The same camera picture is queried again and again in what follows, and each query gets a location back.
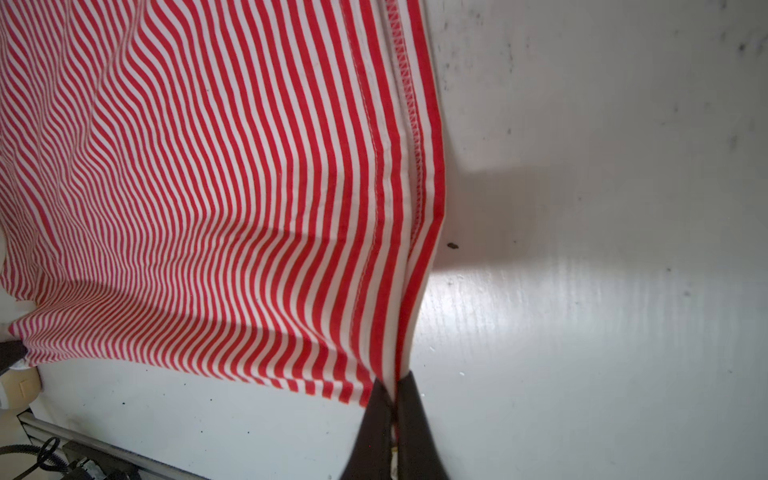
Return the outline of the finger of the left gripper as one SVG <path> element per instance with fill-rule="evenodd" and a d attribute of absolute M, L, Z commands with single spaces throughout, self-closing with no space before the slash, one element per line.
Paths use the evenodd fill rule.
<path fill-rule="evenodd" d="M 20 340 L 3 341 L 0 343 L 0 375 L 5 374 L 18 362 L 25 359 L 27 348 Z"/>

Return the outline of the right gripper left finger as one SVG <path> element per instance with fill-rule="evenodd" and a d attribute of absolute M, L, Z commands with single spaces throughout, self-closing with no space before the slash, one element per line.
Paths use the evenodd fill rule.
<path fill-rule="evenodd" d="M 376 380 L 341 480 L 391 478 L 395 408 L 385 386 Z"/>

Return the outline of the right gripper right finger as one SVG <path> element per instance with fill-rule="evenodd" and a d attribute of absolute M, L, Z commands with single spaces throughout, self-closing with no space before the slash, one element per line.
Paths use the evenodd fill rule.
<path fill-rule="evenodd" d="M 413 372 L 398 382 L 396 410 L 398 478 L 448 480 Z"/>

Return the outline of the red white striped tank top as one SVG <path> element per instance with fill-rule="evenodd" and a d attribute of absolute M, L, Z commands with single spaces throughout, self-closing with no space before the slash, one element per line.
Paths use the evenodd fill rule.
<path fill-rule="evenodd" d="M 32 366 L 366 404 L 445 215 L 419 1 L 5 1 L 2 287 Z"/>

